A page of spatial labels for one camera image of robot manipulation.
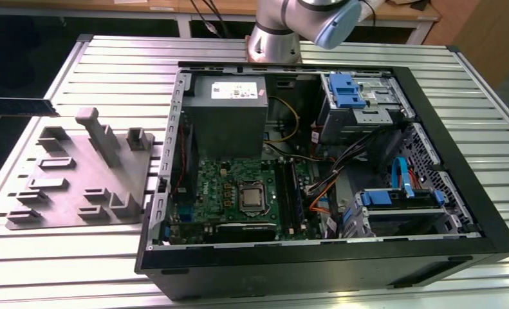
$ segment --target motherboard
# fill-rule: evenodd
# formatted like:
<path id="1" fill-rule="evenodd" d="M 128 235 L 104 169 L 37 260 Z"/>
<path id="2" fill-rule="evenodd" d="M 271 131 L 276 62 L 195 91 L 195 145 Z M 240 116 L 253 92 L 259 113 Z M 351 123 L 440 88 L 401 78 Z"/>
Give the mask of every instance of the motherboard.
<path id="1" fill-rule="evenodd" d="M 304 160 L 201 160 L 196 201 L 176 210 L 175 242 L 203 243 L 223 234 L 233 242 L 253 231 L 276 241 L 316 238 L 317 220 L 307 218 L 303 200 L 309 168 Z"/>

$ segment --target ram slot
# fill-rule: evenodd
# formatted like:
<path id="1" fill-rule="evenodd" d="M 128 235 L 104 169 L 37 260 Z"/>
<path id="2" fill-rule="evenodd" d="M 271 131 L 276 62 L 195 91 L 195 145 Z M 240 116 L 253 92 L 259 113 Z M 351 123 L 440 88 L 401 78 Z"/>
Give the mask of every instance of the ram slot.
<path id="1" fill-rule="evenodd" d="M 276 193 L 279 202 L 279 217 L 284 234 L 292 234 L 291 229 L 300 230 L 303 209 L 292 162 L 277 162 L 275 165 Z"/>

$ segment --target yellow wire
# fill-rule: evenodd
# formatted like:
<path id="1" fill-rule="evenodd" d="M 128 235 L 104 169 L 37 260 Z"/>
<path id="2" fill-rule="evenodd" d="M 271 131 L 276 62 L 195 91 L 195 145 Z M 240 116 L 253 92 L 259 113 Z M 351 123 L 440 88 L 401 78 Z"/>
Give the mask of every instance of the yellow wire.
<path id="1" fill-rule="evenodd" d="M 279 97 L 273 97 L 273 96 L 269 96 L 269 98 L 275 98 L 277 101 L 280 101 L 280 103 L 283 103 L 288 109 L 291 110 L 292 114 L 295 114 L 295 120 L 296 120 L 296 126 L 295 126 L 295 131 L 292 131 L 292 133 L 280 138 L 279 140 L 265 140 L 264 143 L 280 143 L 280 142 L 284 142 L 285 140 L 288 140 L 292 136 L 295 136 L 295 134 L 299 132 L 299 128 L 300 128 L 300 117 L 299 117 L 299 114 L 296 113 L 295 109 L 292 108 L 291 104 L 287 103 L 287 101 Z"/>

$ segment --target slotted metal surface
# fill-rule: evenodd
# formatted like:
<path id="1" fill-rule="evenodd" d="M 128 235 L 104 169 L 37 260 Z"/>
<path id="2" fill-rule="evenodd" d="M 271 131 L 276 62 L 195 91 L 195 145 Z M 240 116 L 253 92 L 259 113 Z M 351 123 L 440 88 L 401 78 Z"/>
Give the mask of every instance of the slotted metal surface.
<path id="1" fill-rule="evenodd" d="M 304 63 L 408 66 L 509 226 L 508 111 L 481 88 L 459 56 L 439 46 L 344 44 L 332 51 L 301 45 Z M 95 105 L 116 133 L 141 126 L 163 142 L 177 61 L 245 61 L 243 40 L 93 37 L 79 42 L 48 91 L 61 118 L 33 118 L 0 172 L 0 212 L 23 187 L 43 126 L 84 133 L 73 120 Z M 151 170 L 159 170 L 160 148 Z M 156 178 L 148 177 L 148 190 Z M 179 306 L 133 273 L 140 225 L 9 231 L 0 218 L 0 308 Z M 228 307 L 371 306 L 509 308 L 509 258 L 471 268 L 423 288 L 213 299 Z"/>

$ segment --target cpu socket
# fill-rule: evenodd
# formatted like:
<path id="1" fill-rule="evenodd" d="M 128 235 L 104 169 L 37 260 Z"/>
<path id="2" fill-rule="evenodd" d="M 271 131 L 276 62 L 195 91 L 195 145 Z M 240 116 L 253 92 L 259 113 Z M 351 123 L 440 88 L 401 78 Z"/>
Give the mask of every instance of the cpu socket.
<path id="1" fill-rule="evenodd" d="M 260 181 L 239 182 L 239 210 L 248 216 L 265 211 L 265 189 Z"/>

